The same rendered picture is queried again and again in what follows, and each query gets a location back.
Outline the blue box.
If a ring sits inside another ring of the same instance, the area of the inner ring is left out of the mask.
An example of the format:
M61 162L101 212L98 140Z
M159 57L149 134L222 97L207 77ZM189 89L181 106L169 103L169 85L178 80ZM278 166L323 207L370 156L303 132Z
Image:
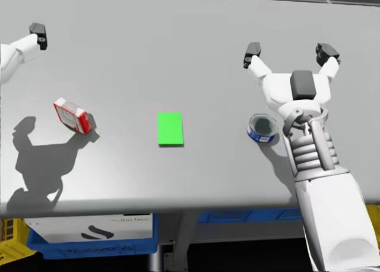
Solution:
M31 230L27 247L41 253L46 260L153 254L158 247L158 228L154 225L153 237L147 239L64 243L48 243Z
M206 211L199 217L199 224L274 222L300 220L298 208L265 208L254 210Z

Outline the red and white carton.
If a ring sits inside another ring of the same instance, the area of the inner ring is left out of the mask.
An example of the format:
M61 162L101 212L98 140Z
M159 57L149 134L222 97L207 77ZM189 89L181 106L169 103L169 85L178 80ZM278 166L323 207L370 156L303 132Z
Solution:
M91 131L90 119L84 109L63 98L56 100L53 105L63 124L82 134Z

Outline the white box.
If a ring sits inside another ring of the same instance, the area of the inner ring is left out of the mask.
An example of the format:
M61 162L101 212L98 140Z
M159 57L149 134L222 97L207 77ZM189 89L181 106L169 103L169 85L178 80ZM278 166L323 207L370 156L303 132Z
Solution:
M153 237L153 215L105 215L25 219L49 243L147 239Z

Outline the green pad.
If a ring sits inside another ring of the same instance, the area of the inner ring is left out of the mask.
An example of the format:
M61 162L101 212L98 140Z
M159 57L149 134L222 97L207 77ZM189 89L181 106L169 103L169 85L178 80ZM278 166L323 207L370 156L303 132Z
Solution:
M182 114L160 112L157 114L157 142L159 146L182 146Z

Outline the yellow box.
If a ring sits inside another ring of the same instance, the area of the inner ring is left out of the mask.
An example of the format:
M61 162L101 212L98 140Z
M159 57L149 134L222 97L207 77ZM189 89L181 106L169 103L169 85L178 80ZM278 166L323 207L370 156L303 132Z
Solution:
M0 219L0 266L36 253L27 247L29 233L23 219Z

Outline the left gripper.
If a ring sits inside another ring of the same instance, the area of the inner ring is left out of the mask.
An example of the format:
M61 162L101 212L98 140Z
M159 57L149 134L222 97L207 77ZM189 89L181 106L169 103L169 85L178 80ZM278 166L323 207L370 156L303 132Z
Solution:
M5 84L22 62L34 59L40 51L47 49L46 27L41 23L29 25L29 35L11 44L1 44L0 83Z

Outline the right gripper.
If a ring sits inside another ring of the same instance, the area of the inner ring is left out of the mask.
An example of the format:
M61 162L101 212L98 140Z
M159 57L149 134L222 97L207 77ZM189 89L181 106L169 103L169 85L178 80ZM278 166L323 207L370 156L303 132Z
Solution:
M274 112L291 112L300 108L319 112L331 98L330 82L340 67L340 54L328 43L318 43L316 61L321 67L318 74L308 70L292 73L272 73L261 60L261 45L251 42L245 52L243 67L253 81L262 86L266 104Z

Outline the blue flat can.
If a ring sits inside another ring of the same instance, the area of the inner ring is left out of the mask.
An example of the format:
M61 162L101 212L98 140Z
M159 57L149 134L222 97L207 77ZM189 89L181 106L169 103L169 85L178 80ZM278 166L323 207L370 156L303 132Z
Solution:
M255 114L249 119L247 133L258 143L270 143L278 133L278 125L270 115Z

